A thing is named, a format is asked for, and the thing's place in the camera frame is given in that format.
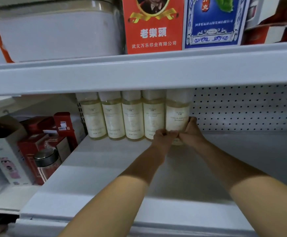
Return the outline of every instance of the person's left hand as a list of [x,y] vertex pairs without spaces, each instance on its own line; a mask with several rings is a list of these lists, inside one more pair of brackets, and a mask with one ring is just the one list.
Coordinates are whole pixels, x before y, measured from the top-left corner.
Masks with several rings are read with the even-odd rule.
[[167,131],[159,129],[153,136],[151,147],[157,148],[162,156],[165,156],[171,147],[173,140],[179,135],[179,131]]

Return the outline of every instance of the container lid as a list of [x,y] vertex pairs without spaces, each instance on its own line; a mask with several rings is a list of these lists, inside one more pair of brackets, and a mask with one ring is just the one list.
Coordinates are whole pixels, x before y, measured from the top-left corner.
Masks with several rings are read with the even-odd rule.
[[193,88],[167,89],[167,99],[181,103],[189,103],[193,99]]
[[50,166],[59,158],[58,151],[54,148],[45,148],[34,155],[37,167]]
[[119,99],[120,91],[101,91],[99,92],[101,101]]
[[166,90],[144,90],[143,98],[147,100],[155,100],[165,98]]
[[96,92],[76,93],[76,97],[77,97],[78,101],[97,100],[98,99]]
[[0,20],[68,12],[113,13],[113,11],[114,6],[102,0],[60,0],[2,7],[0,8]]
[[122,91],[123,99],[132,101],[141,99],[141,91]]

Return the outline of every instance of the gold ribbon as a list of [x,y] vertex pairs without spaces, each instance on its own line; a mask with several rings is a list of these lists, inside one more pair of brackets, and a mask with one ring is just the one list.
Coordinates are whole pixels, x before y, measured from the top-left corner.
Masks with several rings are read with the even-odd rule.
[[[160,15],[156,16],[155,18],[160,20],[163,17],[167,17],[169,20],[172,20],[174,18],[177,18],[178,16],[179,16],[179,14],[175,11],[175,9],[171,8],[169,10],[162,12]],[[150,18],[151,18],[151,16],[146,16],[146,15],[141,14],[141,13],[133,12],[130,15],[130,17],[128,18],[128,22],[137,23],[137,22],[139,22],[140,19],[144,20],[144,21],[148,21]]]

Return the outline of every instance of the person's right arm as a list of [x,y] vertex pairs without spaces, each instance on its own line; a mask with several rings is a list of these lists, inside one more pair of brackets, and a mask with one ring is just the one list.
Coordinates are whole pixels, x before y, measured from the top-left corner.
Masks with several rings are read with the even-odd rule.
[[260,237],[287,237],[287,186],[210,143],[196,121],[191,117],[179,138],[204,159]]

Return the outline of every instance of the hand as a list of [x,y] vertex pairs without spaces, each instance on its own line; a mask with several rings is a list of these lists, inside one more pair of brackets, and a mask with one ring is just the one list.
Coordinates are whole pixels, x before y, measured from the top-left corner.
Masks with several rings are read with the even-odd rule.
[[179,138],[186,145],[196,148],[198,143],[207,142],[197,125],[197,118],[190,117],[185,132],[179,133]]
[[151,147],[157,148],[160,154],[164,157],[169,152],[171,144],[178,134],[179,131],[167,131],[166,129],[159,129],[153,136]]

